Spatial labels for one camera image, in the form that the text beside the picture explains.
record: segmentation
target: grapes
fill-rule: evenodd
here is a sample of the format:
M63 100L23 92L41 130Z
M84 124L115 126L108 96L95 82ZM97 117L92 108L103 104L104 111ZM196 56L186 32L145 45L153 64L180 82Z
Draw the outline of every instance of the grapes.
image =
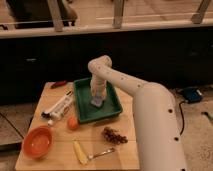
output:
M105 127L104 130L102 131L102 135L104 136L106 141L117 145L128 142L126 136L121 136L120 134L118 134L117 130L112 129L110 127Z

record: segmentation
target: peeled banana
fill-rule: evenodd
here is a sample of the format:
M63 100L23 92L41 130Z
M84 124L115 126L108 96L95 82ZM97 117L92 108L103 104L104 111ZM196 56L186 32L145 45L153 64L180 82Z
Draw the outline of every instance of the peeled banana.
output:
M88 163L89 159L77 140L73 141L73 147L75 150L75 154L76 154L78 160L80 161L80 163L83 165L86 165Z

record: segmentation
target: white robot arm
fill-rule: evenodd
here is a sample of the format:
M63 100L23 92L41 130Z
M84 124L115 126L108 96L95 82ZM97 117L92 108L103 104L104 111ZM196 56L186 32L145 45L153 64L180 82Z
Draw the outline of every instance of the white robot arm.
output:
M175 115L173 95L158 83L111 69L108 56L91 60L91 91L105 98L106 80L133 97L136 139L142 171L188 171Z

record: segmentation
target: green tray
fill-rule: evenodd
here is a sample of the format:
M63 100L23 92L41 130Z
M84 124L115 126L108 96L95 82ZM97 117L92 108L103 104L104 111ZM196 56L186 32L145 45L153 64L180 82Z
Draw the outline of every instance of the green tray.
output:
M74 94L79 123L88 123L118 116L123 109L112 84L107 82L107 98L102 106L98 108L91 104L90 80L91 78L85 78L74 81Z

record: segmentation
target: black cable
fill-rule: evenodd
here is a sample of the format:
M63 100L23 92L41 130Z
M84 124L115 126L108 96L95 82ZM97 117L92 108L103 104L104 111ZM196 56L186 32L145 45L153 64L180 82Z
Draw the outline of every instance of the black cable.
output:
M182 106L181 106L183 103L187 103L187 101L186 101L186 100L183 100L183 101L181 101L181 102L179 103L180 114L181 114L181 118L182 118L182 129L181 129L181 131L180 131L180 135L183 134L183 131L184 131L184 129L185 129L185 119L184 119L183 109L182 109Z
M0 115L10 124L10 126L13 127L13 129L19 134L19 136L24 139L24 136L20 133L20 131L7 119L6 116L4 116L1 112Z

